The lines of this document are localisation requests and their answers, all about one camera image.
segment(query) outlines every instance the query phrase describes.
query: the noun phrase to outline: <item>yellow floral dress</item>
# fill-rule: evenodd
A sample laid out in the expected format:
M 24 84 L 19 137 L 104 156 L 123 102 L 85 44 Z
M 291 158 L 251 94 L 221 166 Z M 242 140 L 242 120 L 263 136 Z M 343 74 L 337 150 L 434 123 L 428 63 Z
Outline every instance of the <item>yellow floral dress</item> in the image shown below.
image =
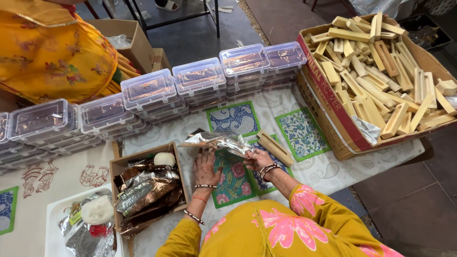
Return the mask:
M 157 257 L 402 257 L 374 239 L 362 221 L 330 197 L 300 184 L 289 206 L 272 200 L 242 204 L 206 234 L 181 220 Z
M 0 89 L 33 103 L 58 98 L 82 103 L 119 93 L 122 80 L 139 76 L 128 59 L 74 13 L 73 5 L 7 2 L 0 6 Z M 43 24 L 44 18 L 34 13 L 40 7 L 41 18 L 47 14 L 66 23 L 52 24 L 46 17 L 51 24 Z

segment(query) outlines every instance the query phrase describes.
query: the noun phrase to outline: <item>pink flower print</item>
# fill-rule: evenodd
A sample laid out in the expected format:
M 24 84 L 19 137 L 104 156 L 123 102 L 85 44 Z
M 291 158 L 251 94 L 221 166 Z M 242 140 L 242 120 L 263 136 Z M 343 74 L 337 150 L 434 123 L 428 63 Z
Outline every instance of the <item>pink flower print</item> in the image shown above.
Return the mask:
M 361 246 L 359 246 L 359 248 L 363 253 L 365 253 L 369 257 L 403 257 L 403 255 L 399 254 L 398 252 L 390 249 L 389 247 L 387 247 L 387 246 L 385 246 L 383 244 L 380 244 L 379 246 L 383 250 L 383 254 L 382 255 L 378 254 L 373 249 L 373 247 L 371 247 L 369 245 L 361 245 Z
M 250 195 L 251 194 L 251 186 L 249 185 L 249 183 L 247 181 L 245 181 L 241 185 L 241 192 L 243 193 L 243 195 Z
M 234 177 L 244 176 L 244 166 L 241 162 L 235 163 L 232 166 L 232 173 Z
M 225 174 L 221 174 L 221 179 L 219 180 L 219 185 L 221 186 L 225 180 Z
M 206 236 L 205 236 L 205 243 L 206 243 L 206 240 L 209 239 L 209 237 L 211 236 L 211 232 L 213 234 L 215 234 L 216 232 L 219 231 L 219 226 L 222 225 L 222 223 L 224 223 L 227 219 L 225 219 L 225 217 L 223 217 L 220 221 L 218 221 L 216 224 L 214 224 L 214 226 L 208 231 L 208 233 L 206 233 Z
M 272 208 L 272 210 L 272 213 L 264 210 L 260 211 L 265 227 L 274 227 L 268 236 L 272 247 L 275 247 L 279 242 L 282 247 L 289 248 L 293 242 L 294 231 L 297 232 L 301 241 L 312 251 L 316 250 L 316 241 L 314 238 L 323 243 L 329 241 L 327 235 L 322 231 L 323 228 L 312 219 L 287 215 L 277 211 L 275 208 Z
M 227 197 L 226 194 L 218 194 L 216 196 L 216 201 L 218 202 L 218 204 L 223 204 L 223 203 L 226 203 L 229 201 L 229 198 Z
M 324 203 L 324 200 L 314 195 L 314 193 L 316 191 L 307 185 L 299 186 L 292 195 L 290 209 L 298 215 L 304 214 L 304 209 L 306 209 L 312 216 L 315 216 L 316 209 L 313 204 L 321 205 Z

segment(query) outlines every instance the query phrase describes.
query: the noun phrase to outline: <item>cotton ball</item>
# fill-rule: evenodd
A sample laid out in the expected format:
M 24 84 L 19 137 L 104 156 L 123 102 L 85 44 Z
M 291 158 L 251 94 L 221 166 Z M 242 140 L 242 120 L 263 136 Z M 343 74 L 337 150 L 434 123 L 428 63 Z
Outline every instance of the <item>cotton ball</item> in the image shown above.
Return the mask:
M 158 153 L 154 157 L 154 165 L 170 165 L 171 167 L 174 167 L 175 164 L 175 156 L 171 153 Z
M 86 203 L 81 208 L 81 218 L 89 225 L 100 225 L 114 216 L 114 208 L 107 195 Z

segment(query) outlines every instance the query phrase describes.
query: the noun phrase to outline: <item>white slipper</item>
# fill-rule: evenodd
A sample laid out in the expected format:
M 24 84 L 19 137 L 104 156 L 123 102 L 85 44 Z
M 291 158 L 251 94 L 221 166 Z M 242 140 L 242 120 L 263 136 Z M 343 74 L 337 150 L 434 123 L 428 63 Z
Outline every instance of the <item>white slipper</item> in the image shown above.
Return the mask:
M 176 4 L 178 6 L 178 8 L 176 8 L 175 10 L 173 10 L 173 5 L 176 4 L 175 2 L 173 1 L 170 1 L 168 0 L 167 1 L 167 4 L 165 5 L 165 7 L 160 7 L 158 6 L 157 4 L 155 5 L 157 8 L 159 9 L 163 9 L 163 10 L 166 10 L 166 11 L 177 11 L 179 9 L 179 5 Z

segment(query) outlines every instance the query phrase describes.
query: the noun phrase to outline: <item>block-printed fabric coaster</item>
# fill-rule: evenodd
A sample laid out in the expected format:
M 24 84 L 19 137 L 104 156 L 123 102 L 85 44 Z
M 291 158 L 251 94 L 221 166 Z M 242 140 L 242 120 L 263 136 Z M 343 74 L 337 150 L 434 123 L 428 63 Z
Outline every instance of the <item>block-printed fabric coaster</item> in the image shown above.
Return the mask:
M 18 189 L 19 187 L 12 187 L 0 192 L 0 235 L 14 229 Z
M 279 143 L 279 140 L 278 140 L 278 137 L 276 136 L 276 134 L 271 135 L 271 137 L 274 140 L 276 140 L 276 142 Z M 263 146 L 261 146 L 258 143 L 258 141 L 259 141 L 258 139 L 255 139 L 255 140 L 249 141 L 248 144 L 250 144 L 253 147 L 258 148 L 258 149 L 260 149 L 262 151 L 266 151 L 266 149 Z M 292 174 L 292 172 L 291 172 L 291 170 L 289 168 L 287 168 L 280 160 L 278 160 L 271 153 L 269 153 L 269 154 L 270 154 L 271 159 L 275 163 L 277 163 L 279 166 L 281 166 L 281 169 L 283 171 L 285 171 L 287 174 L 289 174 L 291 177 L 293 177 L 293 174 Z M 273 191 L 276 190 L 276 187 L 273 186 L 273 183 L 265 182 L 265 181 L 263 181 L 263 179 L 261 179 L 259 172 L 257 172 L 257 171 L 249 171 L 249 175 L 251 176 L 252 181 L 255 184 L 254 185 L 254 190 L 257 193 L 257 195 L 263 195 L 263 194 L 266 194 L 266 193 L 269 193 L 269 192 L 273 192 Z
M 206 112 L 211 131 L 232 131 L 245 136 L 260 131 L 260 123 L 252 102 L 242 102 Z
M 330 147 L 308 108 L 276 117 L 276 122 L 297 161 L 327 152 Z
M 252 190 L 253 182 L 247 174 L 243 161 L 244 158 L 231 154 L 227 150 L 216 151 L 214 172 L 219 167 L 223 168 L 218 188 L 212 192 L 216 209 L 255 196 L 255 191 Z

